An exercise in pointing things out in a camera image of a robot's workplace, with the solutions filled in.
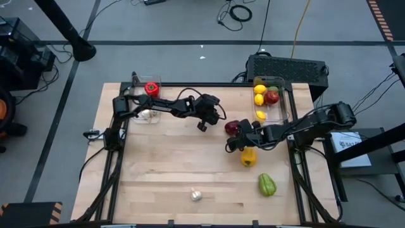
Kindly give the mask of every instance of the orange and black striped tape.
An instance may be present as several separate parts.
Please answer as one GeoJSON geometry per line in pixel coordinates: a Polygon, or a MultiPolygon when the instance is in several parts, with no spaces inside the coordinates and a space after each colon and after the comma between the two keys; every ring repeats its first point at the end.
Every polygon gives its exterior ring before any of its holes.
{"type": "Polygon", "coordinates": [[[52,215],[51,215],[51,220],[49,221],[49,225],[59,223],[59,219],[61,217],[61,212],[62,212],[62,204],[55,203],[55,206],[53,208],[52,215]]]}
{"type": "Polygon", "coordinates": [[[380,8],[378,7],[378,4],[376,1],[373,0],[368,0],[368,3],[371,6],[371,9],[375,15],[375,18],[378,21],[378,24],[380,26],[380,28],[382,29],[382,32],[384,33],[385,38],[388,41],[393,41],[394,38],[392,37],[392,33],[390,28],[387,25],[387,22],[385,22],[384,20],[384,16],[381,14],[380,8]]]}
{"type": "Polygon", "coordinates": [[[0,208],[0,217],[3,216],[4,210],[6,209],[6,207],[8,206],[8,203],[4,204],[3,206],[1,206],[0,208]]]}

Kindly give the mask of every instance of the gray floor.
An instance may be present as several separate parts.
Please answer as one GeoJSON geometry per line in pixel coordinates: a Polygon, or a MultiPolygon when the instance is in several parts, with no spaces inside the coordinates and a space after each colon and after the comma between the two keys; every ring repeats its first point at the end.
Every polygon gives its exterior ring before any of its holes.
{"type": "MultiPolygon", "coordinates": [[[[87,24],[95,0],[57,1],[77,30],[87,24]]],[[[112,0],[101,0],[101,10],[112,0]]],[[[265,40],[291,41],[305,1],[272,0],[265,40]]],[[[259,40],[266,1],[250,4],[253,19],[240,32],[229,32],[215,22],[223,1],[170,0],[154,6],[130,5],[122,0],[95,20],[91,41],[259,40]]],[[[14,0],[0,8],[2,16],[20,17],[42,40],[60,41],[61,34],[33,0],[14,0]]],[[[230,26],[239,24],[226,21],[230,26]]],[[[302,23],[300,41],[382,41],[365,0],[312,0],[302,23]]],[[[92,127],[103,83],[139,75],[160,75],[165,82],[228,82],[244,70],[257,45],[96,46],[97,55],[80,63],[34,201],[62,201],[62,221],[70,219],[78,186],[78,173],[87,150],[82,132],[92,127]]],[[[263,46],[274,56],[289,57],[292,46],[263,46]]],[[[398,53],[405,47],[396,47],[398,53]]],[[[59,54],[61,59],[67,56],[59,54]]],[[[389,73],[391,55],[385,46],[298,46],[296,58],[322,60],[330,67],[324,103],[354,104],[389,73]]],[[[22,202],[41,155],[73,61],[57,64],[59,80],[46,92],[18,106],[16,120],[28,125],[23,138],[8,139],[8,152],[0,155],[0,204],[22,202]]],[[[371,104],[381,94],[377,91],[371,104]]],[[[397,83],[372,108],[358,117],[357,127],[390,129],[403,123],[405,93],[397,83]]],[[[394,145],[400,150],[404,143],[394,145]]],[[[368,179],[390,196],[399,194],[393,177],[368,179]]],[[[363,183],[345,179],[349,202],[343,203],[343,221],[353,225],[399,227],[403,213],[363,183]]]]}

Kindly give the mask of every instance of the red apple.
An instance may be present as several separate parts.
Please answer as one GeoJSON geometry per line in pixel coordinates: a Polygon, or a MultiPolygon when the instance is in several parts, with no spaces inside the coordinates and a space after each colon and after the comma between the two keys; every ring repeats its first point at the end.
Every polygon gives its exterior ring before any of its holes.
{"type": "Polygon", "coordinates": [[[225,124],[225,131],[227,132],[227,134],[230,136],[236,135],[236,133],[238,133],[239,128],[238,124],[239,124],[238,120],[234,120],[225,124]]]}
{"type": "Polygon", "coordinates": [[[280,96],[278,95],[278,92],[275,91],[268,91],[265,94],[265,103],[268,105],[273,105],[278,102],[280,99],[280,96]]]}

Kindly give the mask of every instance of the wooden tabletop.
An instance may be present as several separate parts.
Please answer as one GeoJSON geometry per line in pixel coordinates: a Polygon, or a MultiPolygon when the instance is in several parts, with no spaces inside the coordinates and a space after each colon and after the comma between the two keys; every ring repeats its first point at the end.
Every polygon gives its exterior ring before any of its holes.
{"type": "MultiPolygon", "coordinates": [[[[111,101],[120,84],[104,84],[94,128],[108,127],[112,116],[111,101]]],[[[299,117],[313,109],[307,84],[293,84],[299,117]]],[[[175,99],[181,87],[163,87],[162,97],[175,99]]],[[[201,93],[220,98],[228,120],[253,120],[252,89],[248,87],[198,87],[201,93]]],[[[272,151],[258,152],[258,162],[247,168],[240,163],[240,152],[225,152],[227,135],[220,120],[197,129],[196,118],[175,118],[162,113],[158,123],[128,126],[114,223],[167,224],[299,224],[286,142],[272,151]],[[270,198],[258,191],[258,175],[269,174],[277,184],[270,198]],[[191,189],[202,192],[203,199],[193,202],[191,189]]],[[[313,144],[323,151],[320,142],[313,144]]],[[[86,159],[103,147],[93,142],[86,159]]],[[[81,216],[100,190],[106,154],[101,153],[86,166],[78,187],[72,219],[81,216]]],[[[337,218],[335,196],[324,158],[307,152],[307,162],[315,195],[331,216],[337,218]]],[[[303,194],[305,213],[310,220],[308,201],[303,194]]],[[[106,218],[108,203],[104,204],[106,218]]]]}

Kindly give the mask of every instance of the clear plastic container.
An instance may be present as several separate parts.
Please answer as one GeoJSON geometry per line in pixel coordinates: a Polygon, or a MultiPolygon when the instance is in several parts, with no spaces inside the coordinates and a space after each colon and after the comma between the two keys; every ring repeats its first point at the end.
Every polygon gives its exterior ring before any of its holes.
{"type": "MultiPolygon", "coordinates": [[[[161,97],[161,79],[160,76],[132,76],[132,84],[133,88],[130,91],[133,95],[141,95],[141,94],[146,94],[145,91],[145,85],[148,82],[155,82],[159,86],[159,97],[161,97]]],[[[138,105],[135,103],[132,103],[130,105],[131,110],[136,108],[138,105]]],[[[160,121],[160,111],[152,111],[150,110],[149,115],[145,115],[146,112],[140,112],[138,114],[138,118],[133,117],[130,119],[130,121],[133,121],[137,124],[156,124],[160,121]]]]}
{"type": "Polygon", "coordinates": [[[256,105],[254,102],[255,93],[252,90],[252,104],[254,106],[254,116],[255,120],[259,120],[262,125],[269,124],[282,124],[282,122],[290,117],[290,113],[287,111],[287,106],[284,96],[284,86],[285,82],[283,78],[280,77],[271,77],[271,76],[257,76],[253,80],[253,88],[257,85],[264,85],[267,90],[262,95],[268,92],[269,87],[275,86],[278,89],[278,96],[280,97],[279,101],[275,104],[263,104],[261,106],[256,105]],[[266,119],[263,120],[258,116],[258,111],[262,111],[265,114],[266,119]]]}

